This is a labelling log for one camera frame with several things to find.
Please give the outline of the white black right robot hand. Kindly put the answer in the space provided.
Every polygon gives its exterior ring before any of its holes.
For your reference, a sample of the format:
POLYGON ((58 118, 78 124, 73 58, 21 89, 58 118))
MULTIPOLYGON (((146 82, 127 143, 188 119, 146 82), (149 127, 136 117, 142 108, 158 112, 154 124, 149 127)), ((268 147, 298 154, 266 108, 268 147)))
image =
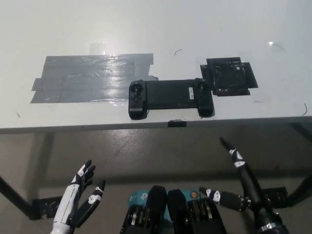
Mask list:
POLYGON ((262 192, 258 180, 238 149, 223 137, 220 138, 220 142, 229 152, 232 162, 237 169, 244 196, 205 187, 200 187, 199 191, 210 201, 231 210, 242 211, 246 208, 250 208, 254 213, 259 211, 271 212, 272 209, 262 192))

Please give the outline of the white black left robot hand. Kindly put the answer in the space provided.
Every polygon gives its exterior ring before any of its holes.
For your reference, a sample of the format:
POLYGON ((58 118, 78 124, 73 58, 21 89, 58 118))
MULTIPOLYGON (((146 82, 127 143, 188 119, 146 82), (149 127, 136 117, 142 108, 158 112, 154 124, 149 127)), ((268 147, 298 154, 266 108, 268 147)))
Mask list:
POLYGON ((81 206, 78 205, 82 193, 93 182, 95 168, 92 160, 88 160, 74 175, 59 203, 51 233, 74 233, 75 229, 80 228, 100 204, 105 189, 105 180, 100 181, 81 206))

